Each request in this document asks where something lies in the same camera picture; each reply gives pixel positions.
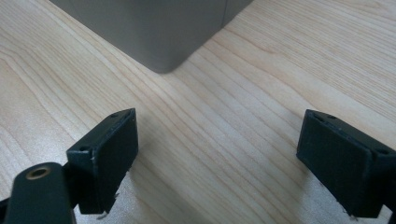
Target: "black plastic part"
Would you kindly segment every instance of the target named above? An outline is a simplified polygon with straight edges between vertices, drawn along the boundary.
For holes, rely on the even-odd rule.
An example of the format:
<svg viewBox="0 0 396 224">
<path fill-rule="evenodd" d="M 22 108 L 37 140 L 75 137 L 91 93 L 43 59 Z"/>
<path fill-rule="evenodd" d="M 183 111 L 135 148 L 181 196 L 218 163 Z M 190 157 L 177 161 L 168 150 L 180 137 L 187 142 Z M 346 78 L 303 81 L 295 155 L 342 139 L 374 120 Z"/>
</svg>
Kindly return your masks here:
<svg viewBox="0 0 396 224">
<path fill-rule="evenodd" d="M 74 223 L 60 164 L 38 164 L 17 175 L 8 202 L 6 223 Z"/>
<path fill-rule="evenodd" d="M 0 202 L 0 223 L 3 223 L 6 219 L 6 211 L 9 199 L 4 199 Z"/>
<path fill-rule="evenodd" d="M 115 194 L 137 155 L 134 109 L 115 113 L 67 150 L 64 172 L 72 205 L 82 214 L 102 214 L 113 206 Z"/>
<path fill-rule="evenodd" d="M 378 217 L 393 189 L 396 153 L 328 114 L 307 110 L 297 157 L 354 217 Z"/>
</svg>

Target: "black clamp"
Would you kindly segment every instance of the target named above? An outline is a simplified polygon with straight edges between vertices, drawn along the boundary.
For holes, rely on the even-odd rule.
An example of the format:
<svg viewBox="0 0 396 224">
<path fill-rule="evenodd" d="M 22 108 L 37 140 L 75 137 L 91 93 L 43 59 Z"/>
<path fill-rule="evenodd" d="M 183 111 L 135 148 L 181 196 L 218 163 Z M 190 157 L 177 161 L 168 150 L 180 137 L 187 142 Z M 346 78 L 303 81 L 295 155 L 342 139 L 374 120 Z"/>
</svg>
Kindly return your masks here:
<svg viewBox="0 0 396 224">
<path fill-rule="evenodd" d="M 396 211 L 396 152 L 342 120 L 307 110 L 297 157 L 350 216 Z"/>
<path fill-rule="evenodd" d="M 18 174 L 0 202 L 0 223 L 75 223 L 77 204 L 82 214 L 110 212 L 137 152 L 134 109 L 108 116 L 67 150 L 64 166 L 46 162 Z"/>
</svg>

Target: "gray metal box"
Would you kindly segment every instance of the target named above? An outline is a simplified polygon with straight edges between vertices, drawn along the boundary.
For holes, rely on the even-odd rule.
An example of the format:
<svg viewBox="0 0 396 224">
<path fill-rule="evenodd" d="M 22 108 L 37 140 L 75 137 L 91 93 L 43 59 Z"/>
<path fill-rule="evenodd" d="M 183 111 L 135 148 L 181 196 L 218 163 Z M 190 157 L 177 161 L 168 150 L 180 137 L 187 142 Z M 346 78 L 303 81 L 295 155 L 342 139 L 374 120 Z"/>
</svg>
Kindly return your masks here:
<svg viewBox="0 0 396 224">
<path fill-rule="evenodd" d="M 167 73 L 252 0 L 50 0 L 147 68 Z"/>
</svg>

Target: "screw hole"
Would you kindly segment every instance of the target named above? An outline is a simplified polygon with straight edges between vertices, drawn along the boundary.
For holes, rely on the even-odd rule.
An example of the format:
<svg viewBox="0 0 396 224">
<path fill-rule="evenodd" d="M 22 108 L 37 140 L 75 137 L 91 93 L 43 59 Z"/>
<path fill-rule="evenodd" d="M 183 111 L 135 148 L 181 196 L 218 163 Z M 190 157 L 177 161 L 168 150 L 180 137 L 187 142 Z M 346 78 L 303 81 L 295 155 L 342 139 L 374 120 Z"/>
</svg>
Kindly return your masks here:
<svg viewBox="0 0 396 224">
<path fill-rule="evenodd" d="M 315 118 L 318 119 L 320 122 L 324 122 L 324 119 L 323 119 L 323 118 L 321 118 L 321 117 L 319 117 L 319 116 L 317 116 L 317 115 L 314 115 L 314 116 L 315 116 Z"/>
<path fill-rule="evenodd" d="M 39 178 L 42 178 L 42 177 L 48 175 L 49 173 L 50 173 L 49 167 L 46 167 L 46 166 L 38 167 L 38 168 L 34 169 L 33 171 L 29 172 L 26 175 L 26 179 L 36 180 L 36 179 L 39 179 Z"/>
<path fill-rule="evenodd" d="M 389 151 L 384 149 L 384 148 L 376 148 L 375 149 L 378 153 L 384 154 L 384 155 L 388 155 Z"/>
<path fill-rule="evenodd" d="M 88 150 L 90 150 L 90 149 L 91 149 L 91 147 L 85 146 L 85 147 L 81 147 L 79 150 L 80 150 L 80 151 L 88 151 Z"/>
</svg>

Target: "light wood surface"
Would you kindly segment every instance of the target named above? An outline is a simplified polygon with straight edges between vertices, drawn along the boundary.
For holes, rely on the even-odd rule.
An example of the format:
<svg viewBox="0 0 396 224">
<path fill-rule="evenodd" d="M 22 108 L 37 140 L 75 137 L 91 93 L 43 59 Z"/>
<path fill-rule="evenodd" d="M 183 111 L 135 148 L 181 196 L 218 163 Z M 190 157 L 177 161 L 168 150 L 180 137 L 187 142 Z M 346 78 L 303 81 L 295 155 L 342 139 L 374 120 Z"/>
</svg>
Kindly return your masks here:
<svg viewBox="0 0 396 224">
<path fill-rule="evenodd" d="M 255 0 L 157 75 L 48 1 L 0 1 L 0 198 L 135 107 L 120 196 L 100 220 L 76 209 L 78 223 L 356 223 L 296 146 L 310 108 L 396 148 L 395 43 L 394 0 Z"/>
</svg>

